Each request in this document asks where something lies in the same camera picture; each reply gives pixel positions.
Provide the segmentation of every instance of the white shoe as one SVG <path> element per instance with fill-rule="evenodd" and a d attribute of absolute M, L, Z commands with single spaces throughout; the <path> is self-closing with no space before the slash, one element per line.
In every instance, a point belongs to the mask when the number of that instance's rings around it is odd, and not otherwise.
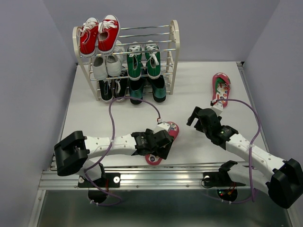
<path fill-rule="evenodd" d="M 103 80 L 107 78 L 107 69 L 105 57 L 96 57 L 93 63 L 94 77 L 97 80 Z"/>
<path fill-rule="evenodd" d="M 125 52 L 123 46 L 115 46 L 113 53 Z M 106 67 L 107 73 L 111 77 L 118 77 L 121 74 L 123 63 L 123 54 L 110 55 L 106 57 Z"/>

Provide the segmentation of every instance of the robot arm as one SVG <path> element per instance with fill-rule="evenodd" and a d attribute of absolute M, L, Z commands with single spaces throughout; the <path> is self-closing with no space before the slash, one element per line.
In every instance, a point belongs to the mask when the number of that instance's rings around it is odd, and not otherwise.
<path fill-rule="evenodd" d="M 163 122 L 152 131 L 133 132 L 115 137 L 113 146 L 107 155 L 142 155 L 153 154 L 166 159 L 173 142 L 168 134 L 171 125 Z M 75 131 L 55 145 L 57 173 L 59 176 L 78 174 L 85 178 L 84 170 L 94 164 L 90 159 L 106 154 L 110 138 L 83 136 L 82 131 Z M 101 178 L 101 169 L 95 166 L 87 174 L 92 181 Z"/>
<path fill-rule="evenodd" d="M 222 110 L 220 102 L 212 108 L 196 107 L 187 125 L 197 118 L 194 126 L 197 131 L 203 132 L 213 144 L 248 162 L 250 142 L 234 128 L 221 125 Z M 254 187 L 268 194 L 279 206 L 289 208 L 303 194 L 303 171 L 294 159 L 285 161 L 253 145 L 252 165 L 256 168 L 252 171 Z M 205 176 L 207 187 L 229 186 L 231 182 L 250 184 L 248 168 L 233 161 L 223 164 L 219 172 L 205 173 Z"/>

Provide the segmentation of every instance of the flip-flop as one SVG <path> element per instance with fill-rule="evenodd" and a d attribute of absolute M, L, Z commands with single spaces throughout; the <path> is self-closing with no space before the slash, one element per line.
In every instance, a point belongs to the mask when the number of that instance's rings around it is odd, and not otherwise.
<path fill-rule="evenodd" d="M 175 140 L 179 134 L 179 127 L 174 122 L 167 123 L 170 124 L 169 135 L 172 136 Z M 148 164 L 152 166 L 157 166 L 162 161 L 162 158 L 154 155 L 145 155 L 145 160 Z"/>
<path fill-rule="evenodd" d="M 227 99 L 231 89 L 231 80 L 225 73 L 218 72 L 213 76 L 213 100 Z M 227 106 L 227 101 L 222 101 L 223 107 Z"/>

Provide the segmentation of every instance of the white table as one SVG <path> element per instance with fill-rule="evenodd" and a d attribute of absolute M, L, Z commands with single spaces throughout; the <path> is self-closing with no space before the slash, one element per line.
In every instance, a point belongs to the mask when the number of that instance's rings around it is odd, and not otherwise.
<path fill-rule="evenodd" d="M 168 95 L 165 102 L 161 104 L 156 103 L 152 96 L 143 97 L 157 106 L 163 121 L 173 121 L 180 128 L 167 160 L 162 160 L 160 165 L 243 161 L 212 144 L 203 133 L 194 129 L 194 124 L 191 127 L 186 125 L 195 106 L 210 107 L 213 94 L 212 78 L 218 72 L 224 72 L 231 79 L 232 89 L 229 98 L 249 103 L 236 62 L 180 62 L 173 95 Z M 157 113 L 145 103 L 133 105 L 129 100 L 116 102 L 113 104 L 112 112 L 116 124 L 116 136 L 145 131 L 147 128 L 153 129 L 156 125 Z M 222 124 L 235 128 L 249 140 L 258 129 L 253 112 L 243 104 L 229 102 L 221 116 Z M 94 137 L 110 137 L 112 134 L 108 104 L 95 100 L 78 66 L 62 138 L 79 130 L 86 136 Z M 255 144 L 265 149 L 261 135 L 258 136 Z M 104 166 L 147 165 L 143 156 L 125 155 L 107 156 L 102 163 Z"/>

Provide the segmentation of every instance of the shoe rack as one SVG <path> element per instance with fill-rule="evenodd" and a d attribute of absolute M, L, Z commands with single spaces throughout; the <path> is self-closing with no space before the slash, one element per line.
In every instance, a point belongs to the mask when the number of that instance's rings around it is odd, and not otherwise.
<path fill-rule="evenodd" d="M 160 50 L 154 50 L 154 51 L 135 51 L 135 52 L 119 52 L 119 53 L 112 53 L 112 54 L 100 54 L 96 50 L 96 54 L 90 58 L 84 58 L 81 56 L 80 53 L 80 42 L 79 38 L 77 37 L 77 30 L 80 29 L 80 26 L 74 27 L 72 32 L 72 40 L 73 40 L 73 46 L 76 58 L 78 60 L 78 64 L 80 65 L 83 74 L 86 78 L 86 81 L 89 84 L 89 87 L 97 101 L 101 100 L 101 93 L 99 89 L 99 83 L 93 76 L 93 70 L 92 70 L 92 64 L 94 57 L 98 56 L 109 56 L 109 55 L 116 55 L 116 54 L 123 54 L 124 57 L 124 63 L 125 69 L 127 70 L 127 62 L 126 62 L 126 55 L 129 53 L 145 53 L 145 52 L 161 52 L 161 75 L 163 75 L 165 79 L 166 84 L 166 92 L 169 95 L 172 95 L 174 92 L 174 85 L 175 85 L 175 79 L 176 79 L 176 72 L 177 72 L 177 65 L 178 65 L 178 59 L 179 59 L 179 51 L 180 51 L 180 38 L 179 38 L 179 27 L 176 20 L 172 20 L 169 25 L 162 25 L 162 26 L 147 26 L 147 27 L 126 27 L 121 28 L 120 30 L 120 36 L 118 38 L 119 41 L 122 42 L 122 44 L 117 44 L 120 46 L 124 46 L 124 48 L 127 50 L 127 47 L 132 44 L 132 42 L 137 41 L 136 44 L 148 44 L 149 40 L 153 40 L 153 43 L 157 43 Z M 141 31 L 141 30 L 148 30 L 148 31 L 155 31 L 156 33 L 150 33 L 150 34 L 137 34 L 137 35 L 123 35 L 123 33 L 128 33 L 128 30 L 134 30 L 134 31 Z M 143 68 L 145 69 L 145 56 L 143 54 L 142 57 L 142 63 Z M 121 79 L 124 77 L 111 77 L 107 78 L 112 80 L 112 86 L 115 87 L 114 79 Z M 152 94 L 152 88 L 150 85 L 144 86 L 144 95 Z"/>

